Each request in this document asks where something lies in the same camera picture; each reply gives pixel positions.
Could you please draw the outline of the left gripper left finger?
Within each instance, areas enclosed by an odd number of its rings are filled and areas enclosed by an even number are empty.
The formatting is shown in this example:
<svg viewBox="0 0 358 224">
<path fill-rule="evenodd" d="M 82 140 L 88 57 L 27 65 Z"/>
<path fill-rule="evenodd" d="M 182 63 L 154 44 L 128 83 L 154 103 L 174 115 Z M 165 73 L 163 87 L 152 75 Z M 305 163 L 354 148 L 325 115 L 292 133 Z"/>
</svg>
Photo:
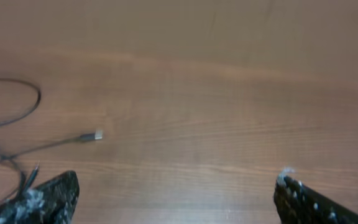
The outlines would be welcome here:
<svg viewBox="0 0 358 224">
<path fill-rule="evenodd" d="M 79 194 L 77 174 L 68 170 L 0 204 L 0 224 L 70 224 Z"/>
</svg>

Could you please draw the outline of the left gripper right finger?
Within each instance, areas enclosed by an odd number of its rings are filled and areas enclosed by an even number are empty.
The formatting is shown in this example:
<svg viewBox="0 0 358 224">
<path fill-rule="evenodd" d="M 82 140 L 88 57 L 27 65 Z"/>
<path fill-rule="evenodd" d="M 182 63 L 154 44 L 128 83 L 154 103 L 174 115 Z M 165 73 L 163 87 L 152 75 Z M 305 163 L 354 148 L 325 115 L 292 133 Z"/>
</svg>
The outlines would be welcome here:
<svg viewBox="0 0 358 224">
<path fill-rule="evenodd" d="M 358 224 L 358 214 L 286 174 L 276 179 L 273 202 L 284 224 Z"/>
</svg>

